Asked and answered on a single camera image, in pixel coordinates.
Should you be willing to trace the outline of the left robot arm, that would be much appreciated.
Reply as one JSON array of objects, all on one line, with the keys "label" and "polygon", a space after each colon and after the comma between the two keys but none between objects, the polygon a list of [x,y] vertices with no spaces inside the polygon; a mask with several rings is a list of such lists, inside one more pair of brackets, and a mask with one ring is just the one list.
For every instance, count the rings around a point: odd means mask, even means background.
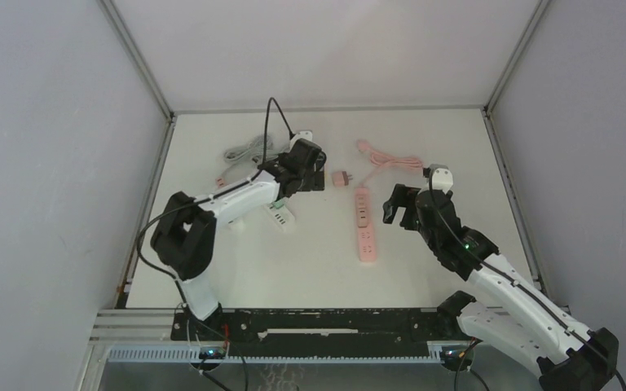
[{"label": "left robot arm", "polygon": [[288,151],[263,160],[253,172],[216,192],[197,197],[174,193],[164,211],[139,230],[134,240],[138,259],[172,278],[192,315],[190,327],[200,338],[215,338],[223,326],[216,313],[221,305],[207,276],[218,228],[305,191],[325,161],[319,145],[300,138]]}]

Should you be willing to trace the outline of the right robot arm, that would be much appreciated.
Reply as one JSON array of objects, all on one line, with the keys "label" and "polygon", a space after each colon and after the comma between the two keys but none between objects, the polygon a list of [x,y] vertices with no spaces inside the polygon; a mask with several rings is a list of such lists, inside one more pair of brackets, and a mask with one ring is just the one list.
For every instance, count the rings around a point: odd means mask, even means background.
[{"label": "right robot arm", "polygon": [[607,328],[592,330],[534,288],[484,234],[461,224],[451,192],[395,185],[383,204],[383,222],[418,232],[445,269],[495,299],[501,317],[467,292],[439,306],[439,330],[485,342],[530,371],[543,390],[601,390],[617,369],[619,340]]}]

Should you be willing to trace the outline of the pink charger plug with prongs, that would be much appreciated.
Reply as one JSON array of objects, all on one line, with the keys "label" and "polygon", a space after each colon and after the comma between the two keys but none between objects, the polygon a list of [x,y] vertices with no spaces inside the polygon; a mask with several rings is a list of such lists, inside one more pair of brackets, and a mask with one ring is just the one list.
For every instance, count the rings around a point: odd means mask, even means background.
[{"label": "pink charger plug with prongs", "polygon": [[366,210],[368,208],[369,196],[365,193],[355,194],[355,207],[358,210]]}]

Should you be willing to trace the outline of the pink power strip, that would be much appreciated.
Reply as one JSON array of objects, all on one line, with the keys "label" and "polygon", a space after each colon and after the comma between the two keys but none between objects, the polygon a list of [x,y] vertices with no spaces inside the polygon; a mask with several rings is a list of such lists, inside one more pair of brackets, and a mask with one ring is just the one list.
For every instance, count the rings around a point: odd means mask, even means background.
[{"label": "pink power strip", "polygon": [[377,245],[372,222],[369,189],[355,188],[355,219],[359,259],[362,262],[375,262],[377,259]]}]

